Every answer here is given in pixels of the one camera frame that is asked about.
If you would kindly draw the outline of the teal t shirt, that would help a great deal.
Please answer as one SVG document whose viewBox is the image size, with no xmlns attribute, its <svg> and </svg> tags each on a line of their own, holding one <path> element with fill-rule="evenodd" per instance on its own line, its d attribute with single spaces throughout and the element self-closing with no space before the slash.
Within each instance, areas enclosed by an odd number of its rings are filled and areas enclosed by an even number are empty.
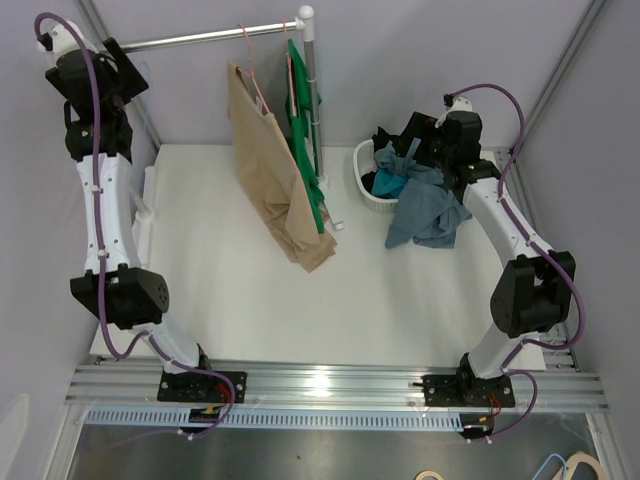
<svg viewBox="0 0 640 480">
<path fill-rule="evenodd" d="M 398 199 L 408 178 L 379 169 L 374 176 L 371 194 L 382 199 Z"/>
</svg>

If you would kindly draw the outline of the beige t shirt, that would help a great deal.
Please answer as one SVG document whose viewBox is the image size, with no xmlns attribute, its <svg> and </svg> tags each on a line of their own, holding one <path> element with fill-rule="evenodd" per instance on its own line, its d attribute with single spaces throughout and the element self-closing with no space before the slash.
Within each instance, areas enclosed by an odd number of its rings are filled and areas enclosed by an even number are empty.
<svg viewBox="0 0 640 480">
<path fill-rule="evenodd" d="M 234 63 L 226 68 L 228 115 L 241 187 L 288 260 L 311 272 L 335 254 L 320 233 L 301 172 L 275 116 L 264 114 Z"/>
</svg>

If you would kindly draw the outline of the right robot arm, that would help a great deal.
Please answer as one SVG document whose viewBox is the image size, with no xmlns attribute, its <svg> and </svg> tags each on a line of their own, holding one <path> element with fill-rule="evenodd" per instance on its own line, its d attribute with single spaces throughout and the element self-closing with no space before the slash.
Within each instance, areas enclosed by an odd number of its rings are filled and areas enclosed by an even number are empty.
<svg viewBox="0 0 640 480">
<path fill-rule="evenodd" d="M 449 109 L 439 119 L 415 112 L 397 143 L 418 164 L 443 173 L 445 186 L 479 222 L 503 266 L 484 337 L 462 356 L 454 374 L 422 378 L 425 402 L 433 407 L 487 407 L 491 397 L 514 406 L 509 366 L 564 322 L 570 308 L 573 256 L 555 251 L 532 231 L 496 165 L 482 158 L 481 132 L 473 111 Z"/>
</svg>

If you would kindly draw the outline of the grey blue t shirt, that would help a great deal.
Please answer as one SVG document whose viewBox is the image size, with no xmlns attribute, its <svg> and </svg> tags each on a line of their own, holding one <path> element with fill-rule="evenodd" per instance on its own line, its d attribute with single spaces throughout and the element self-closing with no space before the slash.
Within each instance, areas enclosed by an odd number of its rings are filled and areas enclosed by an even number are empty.
<svg viewBox="0 0 640 480">
<path fill-rule="evenodd" d="M 384 147 L 374 160 L 378 168 L 386 167 L 393 174 L 408 181 L 398 200 L 395 216 L 389 226 L 385 247 L 393 249 L 413 242 L 432 249 L 451 249 L 455 246 L 458 227 L 472 218 L 472 214 L 455 197 L 444 181 L 440 169 L 421 165 L 413 159 L 418 139 L 409 153 L 402 156 Z"/>
</svg>

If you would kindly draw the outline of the light blue wire hanger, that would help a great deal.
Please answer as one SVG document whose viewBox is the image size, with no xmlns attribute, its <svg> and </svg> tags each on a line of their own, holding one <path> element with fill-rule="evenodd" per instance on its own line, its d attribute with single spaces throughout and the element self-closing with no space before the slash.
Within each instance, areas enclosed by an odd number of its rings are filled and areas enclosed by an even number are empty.
<svg viewBox="0 0 640 480">
<path fill-rule="evenodd" d="M 149 101 L 151 98 L 151 94 L 153 92 L 153 87 L 152 87 L 152 81 L 151 81 L 151 72 L 150 72 L 150 68 L 149 65 L 147 64 L 146 61 L 142 61 L 138 64 L 138 67 L 141 71 L 141 74 L 143 76 L 143 78 L 145 79 L 148 88 L 142 93 L 142 99 L 141 99 L 141 104 L 142 104 L 142 110 L 143 110 L 143 127 L 146 133 L 149 134 L 149 137 L 151 139 L 151 143 L 153 145 L 156 145 L 156 140 L 155 140 L 155 135 L 153 133 L 153 128 L 151 125 L 151 118 L 149 115 Z"/>
</svg>

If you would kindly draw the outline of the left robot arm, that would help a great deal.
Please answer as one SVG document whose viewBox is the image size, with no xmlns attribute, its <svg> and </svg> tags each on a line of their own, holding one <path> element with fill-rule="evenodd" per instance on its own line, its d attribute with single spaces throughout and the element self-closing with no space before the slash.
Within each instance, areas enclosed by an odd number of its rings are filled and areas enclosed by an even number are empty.
<svg viewBox="0 0 640 480">
<path fill-rule="evenodd" d="M 82 182 L 88 247 L 82 276 L 71 280 L 73 297 L 94 314 L 105 345 L 117 359 L 109 328 L 147 343 L 163 363 L 158 398 L 196 402 L 209 398 L 215 376 L 202 348 L 165 319 L 169 289 L 143 268 L 130 214 L 133 131 L 126 105 L 148 85 L 114 39 L 100 52 L 67 32 L 39 39 L 52 53 L 46 79 L 64 97 L 65 144 Z"/>
</svg>

